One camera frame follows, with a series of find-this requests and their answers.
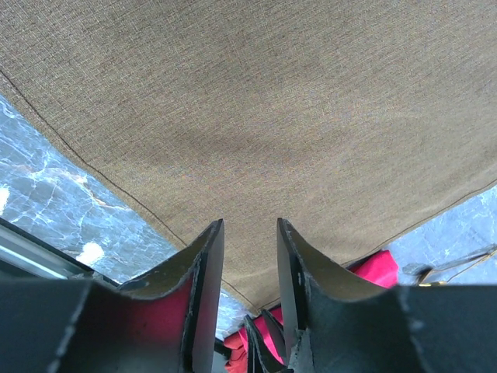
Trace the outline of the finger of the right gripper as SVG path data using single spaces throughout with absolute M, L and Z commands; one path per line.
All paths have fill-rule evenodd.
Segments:
M 265 309 L 262 310 L 262 317 L 278 356 L 281 358 L 283 364 L 287 365 L 287 349 L 284 340 L 283 325 L 271 312 Z
M 248 373 L 283 373 L 287 368 L 269 351 L 262 334 L 249 316 L 244 318 L 248 337 Z

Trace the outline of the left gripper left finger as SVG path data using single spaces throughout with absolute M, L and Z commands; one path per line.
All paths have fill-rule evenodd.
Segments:
M 3 372 L 209 372 L 224 223 L 116 288 L 1 270 Z

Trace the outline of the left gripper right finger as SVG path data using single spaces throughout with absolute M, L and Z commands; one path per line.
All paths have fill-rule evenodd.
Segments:
M 494 372 L 493 286 L 382 288 L 277 222 L 284 336 L 296 372 Z

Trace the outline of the brown fabric napkin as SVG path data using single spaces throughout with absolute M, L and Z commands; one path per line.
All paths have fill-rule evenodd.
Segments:
M 3 1 L 1 91 L 252 311 L 278 218 L 351 263 L 496 183 L 494 1 Z

